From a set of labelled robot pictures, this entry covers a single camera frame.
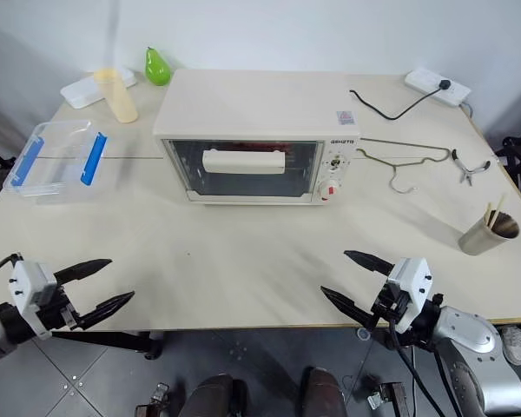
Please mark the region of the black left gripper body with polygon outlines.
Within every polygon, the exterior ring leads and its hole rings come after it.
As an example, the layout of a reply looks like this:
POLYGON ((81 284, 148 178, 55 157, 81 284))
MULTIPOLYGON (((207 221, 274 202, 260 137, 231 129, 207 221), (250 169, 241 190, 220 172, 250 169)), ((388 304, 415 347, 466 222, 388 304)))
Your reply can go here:
POLYGON ((47 330, 79 327, 79 315, 75 311, 64 287, 48 287, 35 295, 38 307, 36 316, 47 330))

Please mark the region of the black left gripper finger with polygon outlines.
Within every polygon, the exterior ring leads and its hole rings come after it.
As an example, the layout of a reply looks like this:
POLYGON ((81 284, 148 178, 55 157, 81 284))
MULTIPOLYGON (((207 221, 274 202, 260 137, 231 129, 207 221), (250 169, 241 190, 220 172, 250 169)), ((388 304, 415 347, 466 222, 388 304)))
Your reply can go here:
POLYGON ((58 286, 63 286, 71 281, 80 281, 95 274, 112 262, 111 259, 94 259, 77 263, 54 273, 58 286))
POLYGON ((82 330, 94 327, 96 324, 107 320, 118 310, 124 307, 135 295, 134 291, 129 291, 120 295, 116 295, 96 306, 96 308, 76 319, 77 326, 82 330))

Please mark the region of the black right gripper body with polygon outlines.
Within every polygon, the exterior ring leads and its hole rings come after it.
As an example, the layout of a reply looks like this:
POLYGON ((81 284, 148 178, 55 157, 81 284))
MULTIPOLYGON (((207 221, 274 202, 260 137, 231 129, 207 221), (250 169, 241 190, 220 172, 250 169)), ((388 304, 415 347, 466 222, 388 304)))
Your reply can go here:
POLYGON ((411 297, 406 291, 396 284, 385 283, 371 307, 370 327, 375 327, 380 319, 398 324, 410 302, 411 297))

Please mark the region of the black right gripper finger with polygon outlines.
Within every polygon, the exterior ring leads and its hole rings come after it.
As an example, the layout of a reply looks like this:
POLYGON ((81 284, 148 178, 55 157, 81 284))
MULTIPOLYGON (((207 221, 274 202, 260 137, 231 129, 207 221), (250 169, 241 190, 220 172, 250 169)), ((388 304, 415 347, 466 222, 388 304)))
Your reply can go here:
POLYGON ((363 328, 375 328, 379 318, 357 307, 353 300, 330 288, 321 286, 324 296, 345 316, 359 323, 363 328))
POLYGON ((344 255, 360 265, 362 268, 371 272, 377 272, 382 275, 389 275, 394 268, 392 263, 382 260, 378 256, 357 250, 346 250, 344 255))

